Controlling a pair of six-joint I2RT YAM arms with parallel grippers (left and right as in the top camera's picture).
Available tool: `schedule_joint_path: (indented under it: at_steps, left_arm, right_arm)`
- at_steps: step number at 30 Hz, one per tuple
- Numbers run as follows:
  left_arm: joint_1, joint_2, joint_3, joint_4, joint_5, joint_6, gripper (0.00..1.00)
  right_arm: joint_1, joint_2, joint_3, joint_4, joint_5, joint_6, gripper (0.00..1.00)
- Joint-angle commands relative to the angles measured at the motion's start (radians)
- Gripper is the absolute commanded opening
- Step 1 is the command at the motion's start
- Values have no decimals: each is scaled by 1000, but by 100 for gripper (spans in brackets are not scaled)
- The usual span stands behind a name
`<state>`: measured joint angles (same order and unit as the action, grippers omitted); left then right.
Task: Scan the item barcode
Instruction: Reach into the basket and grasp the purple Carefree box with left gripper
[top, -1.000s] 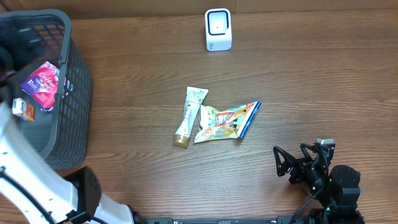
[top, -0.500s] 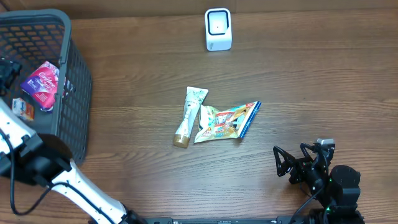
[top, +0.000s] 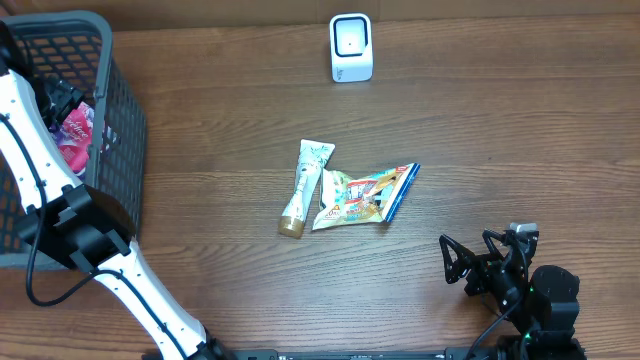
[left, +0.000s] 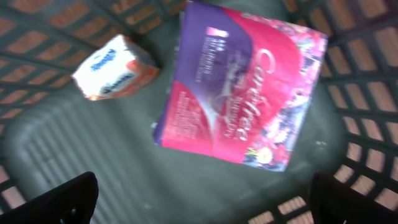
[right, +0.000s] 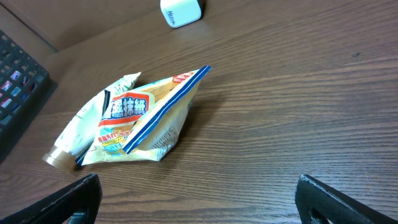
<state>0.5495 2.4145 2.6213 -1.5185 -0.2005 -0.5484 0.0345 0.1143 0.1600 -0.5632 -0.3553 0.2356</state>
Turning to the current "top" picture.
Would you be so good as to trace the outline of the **beige snack packet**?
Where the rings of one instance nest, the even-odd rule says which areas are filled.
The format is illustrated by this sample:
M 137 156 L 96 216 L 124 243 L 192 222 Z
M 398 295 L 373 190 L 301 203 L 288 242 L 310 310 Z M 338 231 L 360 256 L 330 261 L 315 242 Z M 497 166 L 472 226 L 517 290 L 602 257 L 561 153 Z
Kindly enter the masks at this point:
M 312 230 L 365 223 L 390 223 L 421 165 L 410 163 L 355 179 L 338 170 L 322 174 L 321 210 Z

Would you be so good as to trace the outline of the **pink purple pad pack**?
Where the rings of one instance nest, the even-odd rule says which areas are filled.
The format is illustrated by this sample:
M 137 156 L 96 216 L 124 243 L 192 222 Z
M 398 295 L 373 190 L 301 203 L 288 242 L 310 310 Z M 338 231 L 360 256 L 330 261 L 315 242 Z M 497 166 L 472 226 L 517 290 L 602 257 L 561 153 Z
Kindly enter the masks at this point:
M 53 124 L 49 131 L 58 150 L 73 173 L 85 176 L 89 160 L 88 147 L 92 143 L 94 109 L 82 102 L 61 124 Z

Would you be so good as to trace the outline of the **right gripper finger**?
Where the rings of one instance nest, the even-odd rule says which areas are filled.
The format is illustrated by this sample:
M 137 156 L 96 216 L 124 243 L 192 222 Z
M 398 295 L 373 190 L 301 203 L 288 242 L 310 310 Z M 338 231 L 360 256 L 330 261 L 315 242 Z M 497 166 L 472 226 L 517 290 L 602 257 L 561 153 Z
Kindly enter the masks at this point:
M 494 230 L 485 229 L 482 233 L 482 238 L 489 250 L 489 254 L 487 258 L 489 260 L 504 260 L 504 255 L 498 250 L 494 241 L 498 241 L 500 244 L 504 243 L 506 235 L 504 233 L 499 233 Z
M 465 278 L 474 266 L 476 254 L 446 234 L 440 236 L 439 244 L 446 282 L 453 284 Z

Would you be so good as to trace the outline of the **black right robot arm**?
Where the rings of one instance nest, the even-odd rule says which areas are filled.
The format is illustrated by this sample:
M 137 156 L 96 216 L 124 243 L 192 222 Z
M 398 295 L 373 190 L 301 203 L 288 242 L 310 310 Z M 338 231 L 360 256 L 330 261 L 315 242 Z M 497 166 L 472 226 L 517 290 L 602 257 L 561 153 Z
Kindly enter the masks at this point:
M 529 266 L 539 239 L 535 223 L 512 223 L 502 233 L 486 229 L 488 252 L 476 254 L 446 234 L 439 238 L 445 280 L 467 281 L 465 293 L 490 295 L 497 319 L 468 348 L 448 348 L 447 359 L 584 359 L 574 338 L 580 280 L 568 270 Z

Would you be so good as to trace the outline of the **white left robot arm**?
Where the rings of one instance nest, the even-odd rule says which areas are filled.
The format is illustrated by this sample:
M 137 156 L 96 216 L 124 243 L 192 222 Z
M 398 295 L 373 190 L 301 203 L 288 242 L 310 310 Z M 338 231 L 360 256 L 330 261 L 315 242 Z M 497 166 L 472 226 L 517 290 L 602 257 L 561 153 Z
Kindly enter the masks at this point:
M 130 311 L 163 359 L 231 359 L 233 353 L 174 299 L 145 260 L 136 227 L 111 195 L 79 179 L 50 135 L 84 101 L 63 80 L 38 77 L 28 48 L 1 27 L 1 151 L 26 213 L 18 235 L 30 243 L 26 294 L 40 307 L 58 305 L 91 281 L 101 283 Z M 43 252 L 85 278 L 61 296 L 39 299 L 33 289 Z

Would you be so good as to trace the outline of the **white gold-capped tube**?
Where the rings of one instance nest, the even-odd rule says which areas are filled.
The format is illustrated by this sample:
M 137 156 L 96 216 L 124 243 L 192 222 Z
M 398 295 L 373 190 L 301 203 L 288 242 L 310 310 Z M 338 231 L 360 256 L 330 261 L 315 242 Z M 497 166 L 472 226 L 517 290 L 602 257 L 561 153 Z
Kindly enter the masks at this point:
M 300 141 L 294 192 L 281 214 L 280 234 L 296 239 L 302 236 L 315 187 L 334 150 L 332 143 Z

